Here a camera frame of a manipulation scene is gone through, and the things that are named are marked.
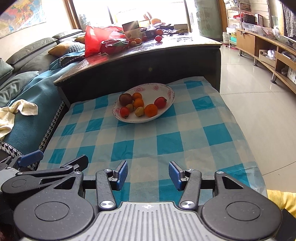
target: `gray cushion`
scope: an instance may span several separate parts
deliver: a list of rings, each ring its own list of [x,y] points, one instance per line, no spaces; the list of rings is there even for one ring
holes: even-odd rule
[[[38,71],[25,72],[18,74],[6,83],[5,87],[0,90],[0,107],[7,106],[18,93],[36,76],[39,75]]]
[[[44,51],[43,53],[30,60],[18,71],[18,73],[20,74],[28,71],[39,71],[39,74],[42,74],[43,72],[47,71],[50,64],[58,59],[58,57],[49,54],[49,50],[51,49]]]
[[[13,72],[13,67],[5,63],[1,58],[0,58],[0,85],[3,84],[11,75]]]
[[[56,44],[55,38],[41,39],[17,51],[6,61],[6,63],[12,65],[14,67],[14,72],[16,72],[31,59],[43,53],[45,50],[56,46]]]
[[[69,31],[65,31],[65,32],[61,32],[59,34],[56,34],[55,36],[53,36],[53,38],[60,40],[63,38],[69,38],[69,37],[76,35],[78,33],[81,33],[81,32],[82,32],[81,29],[71,29]]]

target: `houndstooth trim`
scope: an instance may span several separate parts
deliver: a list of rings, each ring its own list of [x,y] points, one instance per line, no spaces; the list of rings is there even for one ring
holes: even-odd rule
[[[45,133],[45,135],[44,135],[44,137],[43,137],[43,139],[42,139],[42,141],[41,141],[41,143],[39,145],[39,150],[41,150],[42,152],[44,152],[44,150],[45,150],[45,146],[46,146],[47,142],[49,141],[48,139],[50,137],[50,134],[52,133],[52,130],[54,129],[54,126],[55,126],[55,124],[56,124],[56,122],[57,122],[57,120],[59,118],[59,115],[61,114],[64,106],[65,106],[65,102],[62,101],[59,108],[58,108],[58,110],[57,110],[57,112],[56,112],[56,114],[55,114],[55,116],[54,116],[54,118],[52,119],[52,122],[49,125],[49,128],[47,129],[47,132]]]
[[[9,145],[4,141],[0,142],[0,150],[5,151],[8,155],[12,156],[13,158],[22,155],[21,152],[19,152],[13,146]]]

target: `towel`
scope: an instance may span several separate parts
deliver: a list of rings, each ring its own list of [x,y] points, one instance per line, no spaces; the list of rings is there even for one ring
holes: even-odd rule
[[[11,106],[0,108],[0,141],[11,132],[15,124],[15,113],[22,115],[38,115],[38,106],[34,103],[20,99]]]
[[[268,199],[273,201],[280,210],[287,209],[296,218],[296,193],[267,190]]]

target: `cream towel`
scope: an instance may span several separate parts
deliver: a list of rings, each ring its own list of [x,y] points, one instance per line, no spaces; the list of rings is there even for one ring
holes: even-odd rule
[[[38,106],[26,100],[18,100],[11,106],[0,108],[0,141],[11,132],[15,124],[15,113],[20,112],[22,115],[37,115]]]

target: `floral plate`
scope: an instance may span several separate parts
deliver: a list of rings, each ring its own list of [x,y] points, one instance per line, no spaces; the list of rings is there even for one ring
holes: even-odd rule
[[[144,107],[146,107],[149,104],[154,104],[154,101],[158,97],[165,97],[167,99],[167,104],[164,108],[158,110],[158,113],[156,116],[153,116],[150,118],[145,115],[141,117],[137,117],[135,115],[135,112],[132,112],[130,113],[129,117],[124,119],[119,114],[120,108],[122,106],[119,104],[119,98],[118,98],[113,105],[112,111],[113,111],[113,115],[120,121],[127,122],[127,123],[144,123],[144,122],[154,120],[157,117],[161,116],[164,112],[166,112],[167,109],[170,108],[170,106],[172,105],[175,99],[175,93],[172,90],[172,88],[167,85],[159,84],[159,83],[148,83],[148,84],[138,85],[126,91],[125,93],[129,93],[133,95],[133,93],[135,92],[139,92],[142,94],[142,99],[145,104]]]

